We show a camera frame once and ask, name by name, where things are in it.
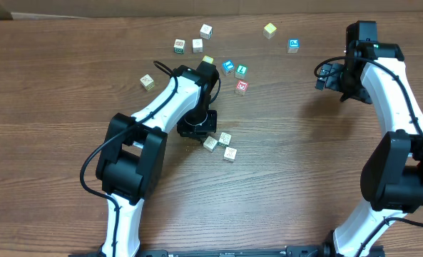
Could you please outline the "bee block blue side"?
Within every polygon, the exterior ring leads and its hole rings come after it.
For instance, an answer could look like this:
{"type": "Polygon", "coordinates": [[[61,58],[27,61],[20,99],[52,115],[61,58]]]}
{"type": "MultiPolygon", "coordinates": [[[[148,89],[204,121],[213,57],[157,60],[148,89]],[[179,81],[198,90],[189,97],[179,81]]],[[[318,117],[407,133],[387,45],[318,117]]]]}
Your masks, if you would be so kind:
{"type": "Polygon", "coordinates": [[[203,147],[209,152],[214,152],[217,145],[218,140],[214,139],[212,136],[208,136],[207,139],[203,142],[203,147]]]}

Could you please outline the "elephant block green side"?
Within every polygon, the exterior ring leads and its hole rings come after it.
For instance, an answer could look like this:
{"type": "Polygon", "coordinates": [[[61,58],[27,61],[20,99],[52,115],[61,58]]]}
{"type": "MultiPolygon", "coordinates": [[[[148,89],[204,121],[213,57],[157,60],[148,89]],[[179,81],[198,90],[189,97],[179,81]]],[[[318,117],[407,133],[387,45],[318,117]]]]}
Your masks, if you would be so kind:
{"type": "Polygon", "coordinates": [[[232,136],[228,133],[222,132],[218,140],[220,146],[228,147],[230,145],[232,136]]]}

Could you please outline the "white number seven block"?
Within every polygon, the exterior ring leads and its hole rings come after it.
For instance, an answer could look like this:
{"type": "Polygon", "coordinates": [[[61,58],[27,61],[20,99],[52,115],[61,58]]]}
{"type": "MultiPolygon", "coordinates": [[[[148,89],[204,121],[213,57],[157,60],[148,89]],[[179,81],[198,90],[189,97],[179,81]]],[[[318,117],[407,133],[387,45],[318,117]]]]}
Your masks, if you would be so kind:
{"type": "Polygon", "coordinates": [[[223,159],[226,161],[233,162],[235,160],[236,154],[237,154],[237,150],[235,148],[231,148],[227,146],[225,148],[223,159]]]}

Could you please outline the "red top block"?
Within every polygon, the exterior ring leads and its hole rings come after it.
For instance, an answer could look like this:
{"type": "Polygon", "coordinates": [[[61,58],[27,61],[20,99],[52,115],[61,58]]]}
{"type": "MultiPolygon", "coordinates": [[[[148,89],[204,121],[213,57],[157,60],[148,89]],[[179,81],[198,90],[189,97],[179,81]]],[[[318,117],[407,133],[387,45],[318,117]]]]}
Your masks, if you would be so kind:
{"type": "Polygon", "coordinates": [[[249,83],[243,80],[239,80],[235,87],[235,93],[244,96],[248,90],[249,83]]]}

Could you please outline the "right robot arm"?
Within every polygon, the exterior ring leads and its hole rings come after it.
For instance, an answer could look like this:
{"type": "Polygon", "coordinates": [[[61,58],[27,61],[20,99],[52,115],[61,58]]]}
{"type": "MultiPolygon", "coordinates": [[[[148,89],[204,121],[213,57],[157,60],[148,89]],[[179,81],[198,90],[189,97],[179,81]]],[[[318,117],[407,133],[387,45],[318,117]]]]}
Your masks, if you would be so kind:
{"type": "Polygon", "coordinates": [[[382,139],[360,176],[362,200],[331,231],[316,256],[383,256],[378,238],[394,223],[423,227],[407,219],[423,206],[423,113],[409,86],[398,44],[380,43],[374,21],[346,28],[344,56],[315,67],[316,89],[374,106],[382,139]]]}

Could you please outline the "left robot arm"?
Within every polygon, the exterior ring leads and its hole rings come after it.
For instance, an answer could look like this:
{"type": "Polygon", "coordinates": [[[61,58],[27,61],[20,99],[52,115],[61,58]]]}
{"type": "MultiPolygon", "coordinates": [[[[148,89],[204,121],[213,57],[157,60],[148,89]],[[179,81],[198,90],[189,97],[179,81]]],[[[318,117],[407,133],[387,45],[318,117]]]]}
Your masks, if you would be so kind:
{"type": "Polygon", "coordinates": [[[102,183],[98,194],[108,202],[107,236],[97,256],[138,254],[143,204],[160,178],[169,132],[176,129],[182,137],[204,141],[217,128],[217,112],[209,108],[215,100],[211,92],[220,86],[216,66],[206,61],[196,69],[154,64],[169,77],[165,90],[131,116],[116,114],[94,151],[102,183]]]}

